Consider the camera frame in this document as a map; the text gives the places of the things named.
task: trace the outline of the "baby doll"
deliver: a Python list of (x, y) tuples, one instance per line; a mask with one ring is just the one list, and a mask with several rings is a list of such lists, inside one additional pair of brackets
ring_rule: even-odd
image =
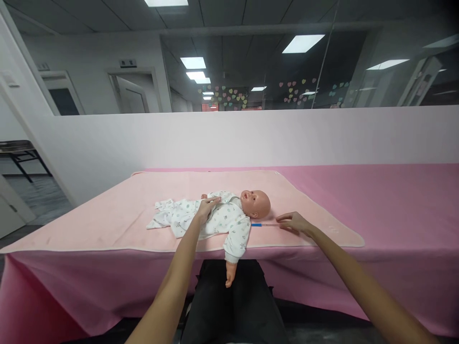
[[(228, 191), (203, 194), (201, 199), (221, 197), (221, 202), (212, 208), (208, 220), (202, 226), (199, 240), (207, 239), (216, 234), (228, 233), (223, 248), (226, 260), (226, 287), (229, 288), (236, 276), (239, 259), (245, 252), (249, 240), (250, 218), (260, 219), (269, 214), (271, 203), (268, 196), (260, 190), (244, 190), (240, 197)], [(176, 238), (183, 237), (191, 220), (195, 216), (201, 201), (172, 199), (157, 202), (159, 210), (147, 229), (170, 226)]]

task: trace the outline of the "white baby onesie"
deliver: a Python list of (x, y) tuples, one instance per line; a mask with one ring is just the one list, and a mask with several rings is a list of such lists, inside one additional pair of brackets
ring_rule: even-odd
[[(223, 244), (225, 260), (237, 263), (247, 247), (250, 232), (250, 218), (244, 214), (240, 198), (228, 191), (209, 193), (208, 198), (221, 197), (221, 202), (212, 208), (209, 219), (202, 226), (199, 240), (207, 239), (216, 234), (228, 233)], [(181, 200), (174, 202), (172, 199), (156, 202), (155, 208), (159, 210), (147, 229), (163, 228), (170, 226), (176, 238), (181, 238), (190, 226), (191, 220), (196, 215), (201, 200)]]

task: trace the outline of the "doll face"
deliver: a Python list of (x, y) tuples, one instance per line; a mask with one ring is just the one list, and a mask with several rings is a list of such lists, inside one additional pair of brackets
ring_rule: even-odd
[(244, 213), (253, 218), (265, 217), (271, 209), (271, 202), (268, 195), (261, 190), (242, 191), (240, 201)]

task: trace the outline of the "pink tablecloth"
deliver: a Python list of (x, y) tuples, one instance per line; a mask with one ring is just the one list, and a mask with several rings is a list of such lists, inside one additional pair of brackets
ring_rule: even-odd
[[(254, 169), (279, 171), (361, 234), (365, 247), (346, 250), (431, 331), (459, 336), (459, 165), (188, 170)], [(222, 256), (198, 253), (193, 275), (202, 259)], [(58, 343), (141, 316), (170, 257), (135, 250), (8, 254), (0, 342)], [(259, 259), (276, 297), (365, 318), (317, 247), (252, 248), (245, 257)], [(195, 284), (192, 277), (190, 292)]]

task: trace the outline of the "black pants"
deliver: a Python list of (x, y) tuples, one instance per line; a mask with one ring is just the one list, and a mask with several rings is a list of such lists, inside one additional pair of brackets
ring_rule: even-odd
[(256, 260), (240, 260), (231, 288), (226, 262), (205, 260), (181, 344), (288, 343), (281, 315)]

